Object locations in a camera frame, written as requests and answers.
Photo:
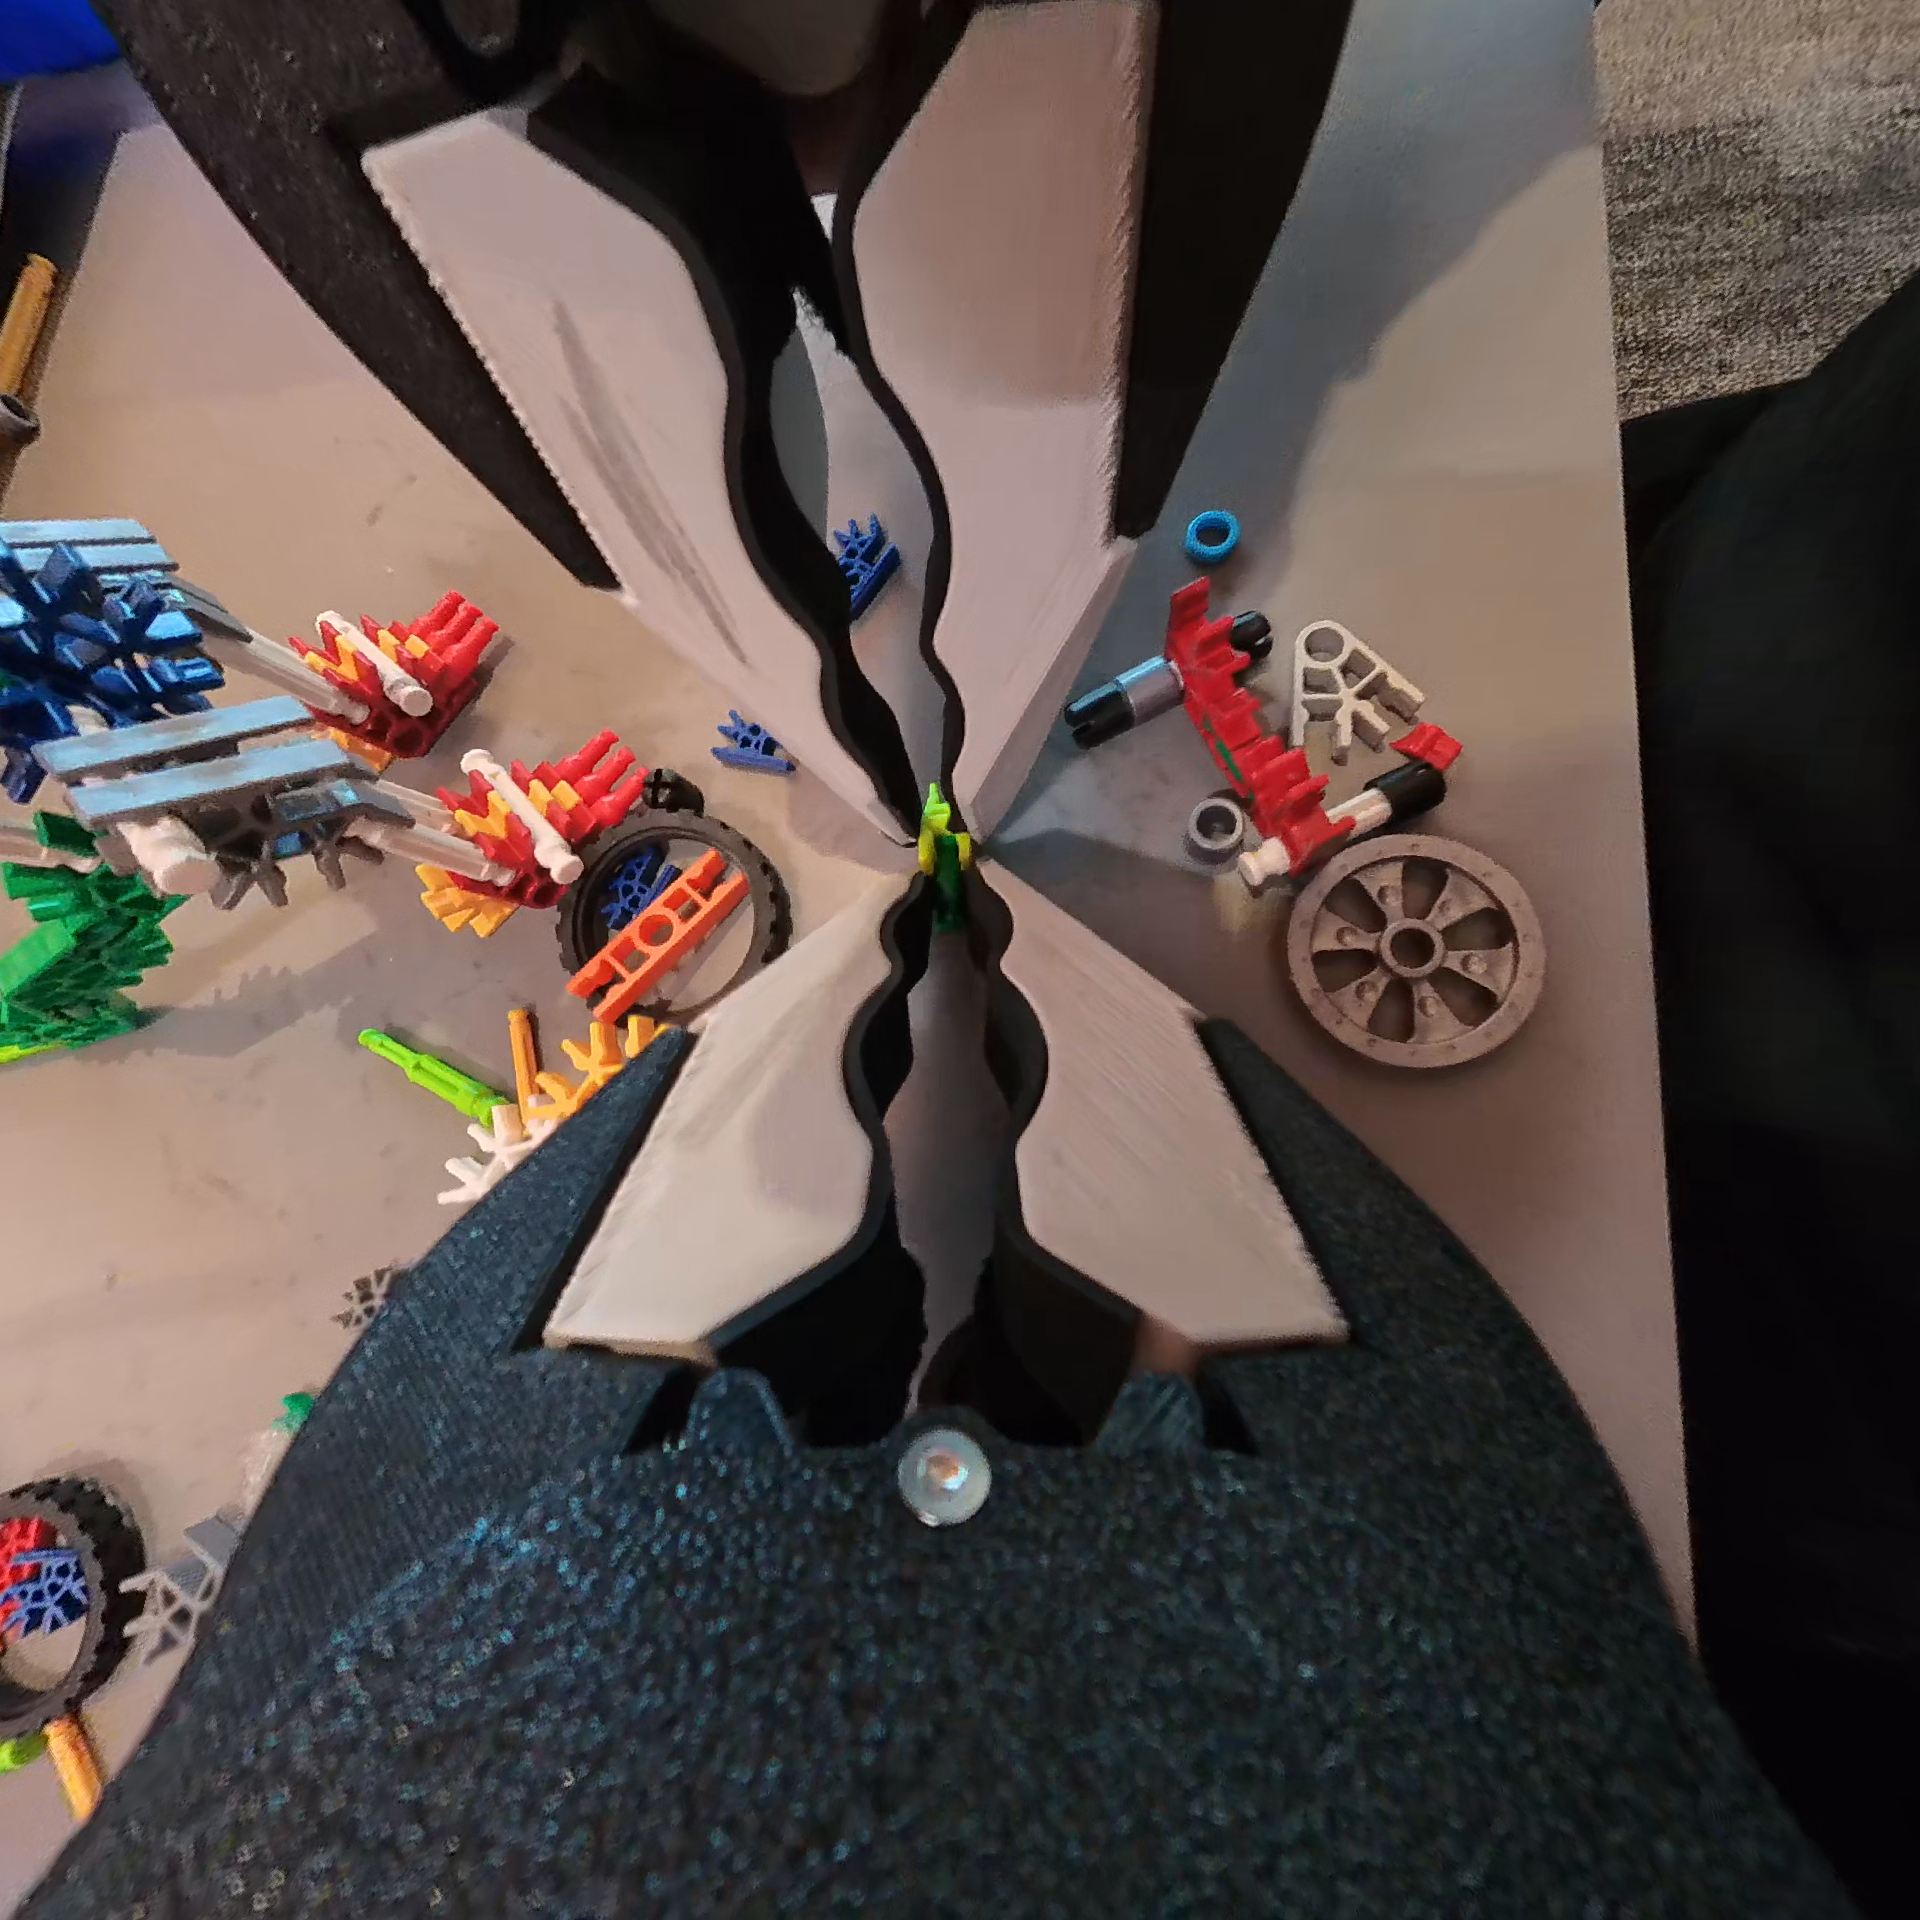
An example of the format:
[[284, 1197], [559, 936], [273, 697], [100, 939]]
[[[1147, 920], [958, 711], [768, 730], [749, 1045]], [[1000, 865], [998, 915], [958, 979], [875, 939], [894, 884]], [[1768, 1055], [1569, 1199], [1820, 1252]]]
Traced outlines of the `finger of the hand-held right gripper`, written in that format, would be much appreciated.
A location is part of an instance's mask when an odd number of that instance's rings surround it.
[[363, 171], [640, 626], [905, 844], [896, 716], [851, 713], [844, 621], [751, 531], [749, 375], [690, 242], [519, 109], [377, 145]]
[[1138, 540], [1116, 529], [1159, 5], [941, 5], [834, 228], [934, 514], [943, 785], [1015, 808]]

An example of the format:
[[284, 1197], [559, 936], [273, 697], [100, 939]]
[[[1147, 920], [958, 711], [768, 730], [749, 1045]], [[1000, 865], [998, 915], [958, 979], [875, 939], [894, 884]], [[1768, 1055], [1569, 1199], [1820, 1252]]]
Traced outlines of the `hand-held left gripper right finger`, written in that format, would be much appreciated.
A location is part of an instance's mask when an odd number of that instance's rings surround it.
[[1043, 1071], [1017, 1121], [1026, 1235], [1199, 1349], [1349, 1335], [1197, 1031], [1197, 1010], [1019, 877], [1000, 979], [1036, 1017]]

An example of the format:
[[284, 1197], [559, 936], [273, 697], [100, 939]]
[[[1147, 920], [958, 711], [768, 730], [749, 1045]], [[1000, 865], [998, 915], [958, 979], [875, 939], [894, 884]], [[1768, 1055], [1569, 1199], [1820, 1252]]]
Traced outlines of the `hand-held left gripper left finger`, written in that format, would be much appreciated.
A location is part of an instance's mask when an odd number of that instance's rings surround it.
[[711, 1358], [865, 1254], [924, 965], [927, 877], [879, 877], [692, 1022], [545, 1346]]

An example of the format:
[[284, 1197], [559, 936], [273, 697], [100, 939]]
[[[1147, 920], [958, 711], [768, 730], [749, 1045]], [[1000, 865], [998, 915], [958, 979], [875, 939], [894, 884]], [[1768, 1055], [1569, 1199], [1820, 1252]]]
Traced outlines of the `multicoloured construction toy model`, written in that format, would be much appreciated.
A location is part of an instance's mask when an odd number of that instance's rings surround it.
[[450, 794], [393, 780], [472, 706], [495, 640], [455, 590], [270, 640], [140, 521], [5, 521], [5, 901], [28, 915], [2, 962], [5, 1064], [133, 1033], [178, 905], [284, 905], [299, 863], [341, 889], [351, 860], [396, 856], [443, 924], [481, 932], [559, 901], [668, 782], [614, 732], [536, 766], [479, 754]]

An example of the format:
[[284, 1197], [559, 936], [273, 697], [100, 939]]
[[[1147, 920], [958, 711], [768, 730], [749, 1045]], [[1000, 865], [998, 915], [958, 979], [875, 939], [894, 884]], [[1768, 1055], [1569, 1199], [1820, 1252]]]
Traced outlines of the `large yellow fan connector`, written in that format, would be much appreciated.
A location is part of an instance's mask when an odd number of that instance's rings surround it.
[[616, 1024], [590, 1022], [585, 1043], [564, 1041], [567, 1071], [540, 1067], [533, 1074], [536, 1114], [552, 1121], [578, 1114], [664, 1031], [668, 1031], [666, 1024], [640, 1015], [628, 1015]]

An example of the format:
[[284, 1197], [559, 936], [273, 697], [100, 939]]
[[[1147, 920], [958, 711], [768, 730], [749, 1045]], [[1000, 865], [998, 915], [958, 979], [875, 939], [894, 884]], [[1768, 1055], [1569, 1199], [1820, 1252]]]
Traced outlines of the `white snowflake connector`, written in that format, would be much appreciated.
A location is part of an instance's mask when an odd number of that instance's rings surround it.
[[514, 1102], [493, 1105], [491, 1116], [467, 1124], [472, 1152], [448, 1159], [448, 1185], [436, 1195], [443, 1209], [462, 1209], [498, 1188], [564, 1119], [538, 1109], [521, 1116]]

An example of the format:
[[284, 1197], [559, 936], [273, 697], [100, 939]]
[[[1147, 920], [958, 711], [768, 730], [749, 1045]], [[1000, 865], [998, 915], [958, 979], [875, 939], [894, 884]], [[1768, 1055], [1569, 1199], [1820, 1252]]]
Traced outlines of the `grey spoked wheel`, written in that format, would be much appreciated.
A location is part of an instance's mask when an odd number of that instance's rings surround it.
[[1337, 851], [1287, 915], [1287, 977], [1306, 1012], [1387, 1069], [1455, 1069], [1512, 1041], [1545, 960], [1512, 872], [1429, 832]]

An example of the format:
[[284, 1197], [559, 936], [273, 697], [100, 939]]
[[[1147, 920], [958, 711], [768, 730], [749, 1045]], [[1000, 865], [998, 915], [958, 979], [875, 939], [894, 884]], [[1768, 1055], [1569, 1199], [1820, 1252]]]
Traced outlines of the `orange connector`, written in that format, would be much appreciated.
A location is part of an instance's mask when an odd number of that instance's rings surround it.
[[[600, 896], [612, 868], [628, 851], [664, 844], [683, 877], [633, 922], [607, 934]], [[695, 986], [706, 972], [709, 948], [721, 948], [735, 915], [754, 905], [747, 865], [730, 851], [699, 839], [640, 837], [609, 863], [597, 863], [569, 898], [564, 913], [567, 991], [595, 1017], [668, 1017], [704, 993]]]

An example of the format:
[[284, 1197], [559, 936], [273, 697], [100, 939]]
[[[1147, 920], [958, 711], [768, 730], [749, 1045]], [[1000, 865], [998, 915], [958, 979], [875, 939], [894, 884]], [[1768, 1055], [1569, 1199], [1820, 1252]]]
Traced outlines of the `black rubber tyre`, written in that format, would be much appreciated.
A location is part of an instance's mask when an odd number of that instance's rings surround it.
[[76, 1716], [128, 1659], [140, 1593], [126, 1583], [147, 1569], [147, 1543], [130, 1505], [90, 1477], [36, 1479], [5, 1491], [2, 1522], [45, 1524], [47, 1548], [76, 1555], [85, 1593], [81, 1643], [66, 1671], [43, 1685], [2, 1681], [2, 1737], [14, 1740]]
[[666, 1024], [690, 1024], [699, 1015], [713, 1010], [725, 996], [732, 996], [737, 986], [744, 986], [756, 972], [763, 972], [773, 960], [777, 960], [787, 946], [792, 943], [792, 927], [794, 927], [794, 910], [782, 884], [782, 877], [773, 868], [773, 863], [735, 832], [730, 825], [690, 813], [645, 813], [640, 820], [621, 825], [600, 834], [583, 856], [583, 872], [578, 879], [567, 889], [559, 920], [557, 920], [557, 936], [564, 958], [564, 913], [569, 908], [569, 898], [581, 887], [583, 877], [593, 872], [597, 863], [607, 865], [614, 851], [626, 851], [640, 837], [671, 837], [671, 839], [699, 839], [704, 844], [716, 844], [723, 851], [730, 851], [747, 865], [747, 875], [754, 889], [754, 905], [747, 915], [735, 915], [730, 922], [728, 934], [723, 936], [721, 948], [709, 948], [706, 953], [711, 960], [706, 962], [706, 972], [702, 972], [695, 981], [704, 993], [692, 1005], [676, 1005], [668, 1017], [649, 1017], [654, 1022]]

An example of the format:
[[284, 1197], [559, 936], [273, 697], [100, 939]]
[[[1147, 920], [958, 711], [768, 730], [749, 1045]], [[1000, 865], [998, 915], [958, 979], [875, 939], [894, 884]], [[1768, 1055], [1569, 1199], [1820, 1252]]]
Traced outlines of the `long tan rod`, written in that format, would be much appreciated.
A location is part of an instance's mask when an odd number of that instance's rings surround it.
[[57, 265], [45, 256], [28, 254], [12, 282], [2, 320], [2, 391], [21, 396], [28, 405], [26, 377], [33, 372], [55, 292]]

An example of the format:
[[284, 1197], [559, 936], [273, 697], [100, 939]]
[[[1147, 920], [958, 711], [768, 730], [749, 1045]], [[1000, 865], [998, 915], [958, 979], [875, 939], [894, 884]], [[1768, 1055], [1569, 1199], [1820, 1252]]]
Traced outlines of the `beige triangular connector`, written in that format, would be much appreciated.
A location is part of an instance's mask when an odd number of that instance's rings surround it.
[[1344, 766], [1356, 742], [1380, 751], [1417, 725], [1425, 702], [1417, 685], [1339, 621], [1311, 621], [1292, 642], [1287, 744], [1294, 749], [1313, 735], [1332, 763]]

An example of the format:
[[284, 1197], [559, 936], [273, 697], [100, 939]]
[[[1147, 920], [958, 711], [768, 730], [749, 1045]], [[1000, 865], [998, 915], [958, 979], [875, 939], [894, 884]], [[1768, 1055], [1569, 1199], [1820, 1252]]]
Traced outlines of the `red connector rack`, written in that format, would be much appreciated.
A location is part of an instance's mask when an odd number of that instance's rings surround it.
[[1242, 860], [1247, 887], [1301, 879], [1353, 837], [1323, 806], [1327, 780], [1308, 773], [1304, 749], [1289, 749], [1261, 718], [1244, 678], [1273, 652], [1273, 631], [1259, 612], [1214, 616], [1209, 583], [1190, 581], [1169, 597], [1164, 664], [1178, 680], [1178, 704], [1209, 749], [1214, 768], [1259, 832]]

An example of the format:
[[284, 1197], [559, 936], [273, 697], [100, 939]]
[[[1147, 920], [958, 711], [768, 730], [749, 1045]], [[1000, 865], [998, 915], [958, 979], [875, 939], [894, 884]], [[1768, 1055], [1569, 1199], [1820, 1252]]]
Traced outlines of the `white rod with black cap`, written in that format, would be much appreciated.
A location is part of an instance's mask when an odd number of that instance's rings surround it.
[[1316, 808], [1306, 823], [1242, 851], [1235, 860], [1240, 882], [1259, 894], [1268, 884], [1297, 882], [1323, 868], [1335, 851], [1436, 808], [1448, 792], [1444, 770], [1410, 759], [1370, 780], [1353, 796]]

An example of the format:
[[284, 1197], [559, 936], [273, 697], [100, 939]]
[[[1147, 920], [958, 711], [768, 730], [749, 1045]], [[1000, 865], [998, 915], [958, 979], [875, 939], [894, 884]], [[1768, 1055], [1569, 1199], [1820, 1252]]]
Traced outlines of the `person's dark clothing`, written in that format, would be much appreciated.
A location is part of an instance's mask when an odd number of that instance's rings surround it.
[[1702, 1657], [1915, 1915], [1915, 280], [1621, 467]]

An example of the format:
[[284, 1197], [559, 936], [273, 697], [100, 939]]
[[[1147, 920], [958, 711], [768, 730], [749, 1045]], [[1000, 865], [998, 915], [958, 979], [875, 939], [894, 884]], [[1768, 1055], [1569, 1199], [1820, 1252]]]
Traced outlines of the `grey connector with flat strip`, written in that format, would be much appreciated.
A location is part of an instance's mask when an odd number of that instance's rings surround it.
[[121, 1595], [137, 1600], [126, 1638], [142, 1666], [192, 1650], [247, 1524], [249, 1515], [239, 1505], [218, 1508], [185, 1527], [185, 1550], [175, 1560], [152, 1564], [119, 1583]]

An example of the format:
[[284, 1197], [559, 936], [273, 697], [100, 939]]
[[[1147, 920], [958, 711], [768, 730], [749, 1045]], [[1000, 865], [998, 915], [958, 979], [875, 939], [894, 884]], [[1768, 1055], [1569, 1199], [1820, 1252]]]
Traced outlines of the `blue snowflake connector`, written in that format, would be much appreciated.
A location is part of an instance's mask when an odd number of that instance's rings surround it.
[[2, 1595], [2, 1636], [7, 1643], [59, 1633], [81, 1624], [92, 1607], [83, 1560], [73, 1548], [36, 1555], [36, 1574]]

